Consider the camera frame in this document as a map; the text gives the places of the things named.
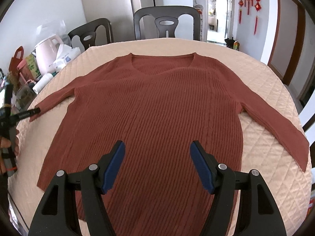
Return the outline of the person's left hand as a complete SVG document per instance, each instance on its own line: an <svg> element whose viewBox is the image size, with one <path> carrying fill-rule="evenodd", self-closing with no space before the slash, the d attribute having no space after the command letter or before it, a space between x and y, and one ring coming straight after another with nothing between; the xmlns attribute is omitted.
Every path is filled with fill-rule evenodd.
<svg viewBox="0 0 315 236"><path fill-rule="evenodd" d="M1 149L11 147L14 154L16 156L18 156L19 155L19 138L18 138L18 135L20 132L16 128L14 128L13 132L15 133L14 147L12 147L13 142L10 139L7 139L1 135Z"/></svg>

